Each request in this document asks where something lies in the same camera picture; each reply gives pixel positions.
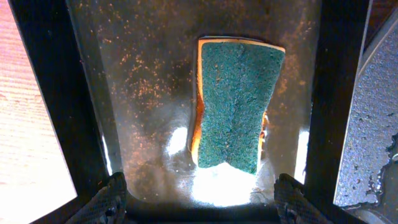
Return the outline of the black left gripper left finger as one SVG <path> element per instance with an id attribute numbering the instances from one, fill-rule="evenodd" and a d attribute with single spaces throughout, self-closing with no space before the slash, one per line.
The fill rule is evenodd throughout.
<path id="1" fill-rule="evenodd" d="M 122 172 L 116 172 L 107 185 L 66 224 L 122 224 L 126 214 L 126 195 L 125 176 Z"/>

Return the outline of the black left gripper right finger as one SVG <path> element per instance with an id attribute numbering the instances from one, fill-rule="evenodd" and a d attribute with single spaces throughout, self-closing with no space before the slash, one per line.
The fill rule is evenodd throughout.
<path id="1" fill-rule="evenodd" d="M 274 184 L 274 202 L 283 224 L 332 223 L 302 193 L 303 185 L 288 174 L 280 174 Z"/>

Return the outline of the orange green scrub sponge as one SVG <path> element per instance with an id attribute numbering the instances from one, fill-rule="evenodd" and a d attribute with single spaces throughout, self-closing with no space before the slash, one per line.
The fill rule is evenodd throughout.
<path id="1" fill-rule="evenodd" d="M 198 40 L 192 158 L 200 168 L 227 163 L 255 174 L 269 124 L 267 107 L 285 49 L 259 40 Z"/>

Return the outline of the round black tray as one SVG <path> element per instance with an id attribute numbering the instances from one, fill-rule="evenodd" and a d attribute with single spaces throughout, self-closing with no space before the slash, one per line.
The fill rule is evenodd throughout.
<path id="1" fill-rule="evenodd" d="M 367 223 L 397 223 L 396 10 L 359 64 L 334 203 Z"/>

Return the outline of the black rectangular tray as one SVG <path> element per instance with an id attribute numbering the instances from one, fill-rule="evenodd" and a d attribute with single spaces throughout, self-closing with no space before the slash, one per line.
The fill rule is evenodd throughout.
<path id="1" fill-rule="evenodd" d="M 370 1 L 11 1 L 77 198 L 63 223 L 116 172 L 129 223 L 281 223 L 274 184 L 288 174 L 332 223 Z M 192 158 L 198 40 L 285 49 L 255 174 Z"/>

